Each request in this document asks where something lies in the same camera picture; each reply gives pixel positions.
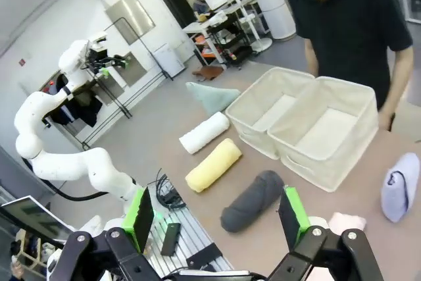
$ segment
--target basket handle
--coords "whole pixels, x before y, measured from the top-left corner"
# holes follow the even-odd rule
[[[292,165],[294,165],[294,167],[298,167],[301,169],[306,170],[307,172],[311,173],[312,175],[314,175],[314,171],[312,169],[310,169],[309,167],[300,165],[299,163],[297,163],[296,161],[293,161],[292,158],[288,155],[285,155],[285,158],[288,160],[289,163],[291,163]]]

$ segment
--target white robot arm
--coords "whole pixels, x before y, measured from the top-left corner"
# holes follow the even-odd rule
[[[14,126],[19,133],[16,150],[21,157],[32,162],[35,175],[41,179],[72,181],[88,176],[96,190],[109,192],[130,205],[138,189],[136,182],[114,168],[105,149],[94,148],[76,154],[47,153],[36,135],[36,126],[42,118],[71,98],[72,93],[89,80],[87,71],[81,69],[85,66],[86,52],[93,46],[98,47],[98,40],[104,40],[105,35],[97,36],[93,43],[88,40],[75,41],[62,54],[59,68],[68,83],[56,95],[37,91],[25,100],[14,118]]]

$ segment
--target yellow rolled towel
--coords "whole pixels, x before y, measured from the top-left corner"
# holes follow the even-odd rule
[[[230,139],[226,138],[187,176],[187,185],[196,192],[202,192],[221,177],[242,153]]]

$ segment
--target light blue towel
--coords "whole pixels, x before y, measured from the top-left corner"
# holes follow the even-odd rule
[[[237,89],[213,88],[194,82],[186,82],[186,87],[196,100],[202,102],[210,116],[226,109],[241,94]]]
[[[420,159],[414,153],[403,155],[390,169],[383,183],[382,209],[392,222],[399,222],[414,203],[420,174]]]

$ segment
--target white wall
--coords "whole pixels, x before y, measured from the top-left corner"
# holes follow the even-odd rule
[[[104,0],[109,5],[118,0]],[[172,16],[163,0],[139,0],[149,13],[156,27],[144,35],[143,41],[150,51],[162,44],[173,47],[183,61],[192,56],[191,42]],[[49,77],[57,71],[58,59],[61,53],[75,40],[84,39],[103,30],[111,24],[105,14],[104,3],[101,0],[59,0],[19,37],[15,44],[0,59],[0,145],[14,157],[20,160],[15,149],[14,140],[17,133],[13,126],[14,114],[22,104],[21,88],[32,92],[38,90]],[[109,54],[125,55],[132,51],[148,73],[128,88],[121,99],[127,100],[139,88],[159,73],[159,68],[140,42],[128,45],[122,36],[113,28],[109,31]],[[18,62],[23,58],[26,64],[21,67]],[[105,118],[114,106],[103,107],[99,120]],[[61,153],[75,151],[76,148],[63,136],[49,131],[41,132],[44,142],[54,143],[54,149]]]

